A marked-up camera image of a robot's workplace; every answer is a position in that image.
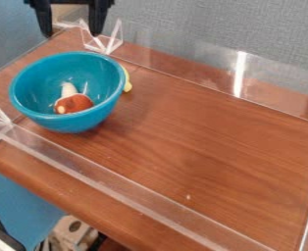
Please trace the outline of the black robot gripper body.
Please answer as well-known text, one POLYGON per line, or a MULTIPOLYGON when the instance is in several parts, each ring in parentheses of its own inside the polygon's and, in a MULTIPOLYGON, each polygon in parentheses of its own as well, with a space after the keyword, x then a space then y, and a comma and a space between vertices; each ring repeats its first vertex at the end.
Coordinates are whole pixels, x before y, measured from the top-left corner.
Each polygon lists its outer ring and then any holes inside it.
POLYGON ((115 4, 115 0, 24 0, 25 4, 31 4, 35 6, 36 3, 45 4, 47 6, 51 4, 94 4, 95 2, 104 3, 107 6, 115 4))

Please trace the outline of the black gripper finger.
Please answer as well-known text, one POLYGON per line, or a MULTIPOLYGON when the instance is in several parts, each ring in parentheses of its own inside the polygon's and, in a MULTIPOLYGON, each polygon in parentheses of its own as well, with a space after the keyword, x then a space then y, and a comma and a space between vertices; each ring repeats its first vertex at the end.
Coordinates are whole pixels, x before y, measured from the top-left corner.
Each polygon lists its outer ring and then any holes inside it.
POLYGON ((90 30, 92 36, 100 35, 108 13, 108 0, 92 0, 90 3, 90 30))
POLYGON ((49 0, 33 0, 33 8, 41 33, 45 37, 52 36, 52 11, 49 0))

